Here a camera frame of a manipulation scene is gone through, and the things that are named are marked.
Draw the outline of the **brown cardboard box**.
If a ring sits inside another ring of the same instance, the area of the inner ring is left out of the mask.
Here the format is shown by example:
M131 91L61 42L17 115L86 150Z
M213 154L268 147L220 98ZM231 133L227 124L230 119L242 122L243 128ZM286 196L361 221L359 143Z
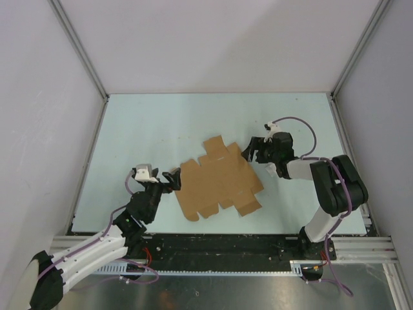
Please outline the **brown cardboard box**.
M221 136L215 136L203 146L205 155L180 165L181 190L176 197L184 217L196 222L229 207L235 207L240 216L260 209L256 194L263 184L241 156L238 144L225 145Z

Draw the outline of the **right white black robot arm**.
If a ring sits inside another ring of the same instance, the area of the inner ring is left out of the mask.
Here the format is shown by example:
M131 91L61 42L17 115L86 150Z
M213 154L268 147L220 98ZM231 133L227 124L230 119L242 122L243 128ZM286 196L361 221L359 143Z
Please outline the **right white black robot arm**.
M252 137L241 156L248 162L274 165L280 178L313 182L319 207L300 229L291 250L301 258L319 258L338 225L368 200L367 188L347 155L299 158L287 132L277 132L270 138Z

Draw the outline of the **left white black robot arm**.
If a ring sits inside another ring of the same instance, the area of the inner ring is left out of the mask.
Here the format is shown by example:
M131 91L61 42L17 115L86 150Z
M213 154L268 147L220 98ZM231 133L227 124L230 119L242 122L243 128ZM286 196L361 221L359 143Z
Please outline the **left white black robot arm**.
M114 210L108 226L85 241L55 254L41 251L33 256L38 263L38 276L29 298L30 309L52 309L82 279L100 267L124 257L139 256L145 246L143 235L156 217L163 194L181 189L181 170L163 172L141 164L130 171L130 177L143 186L130 201Z

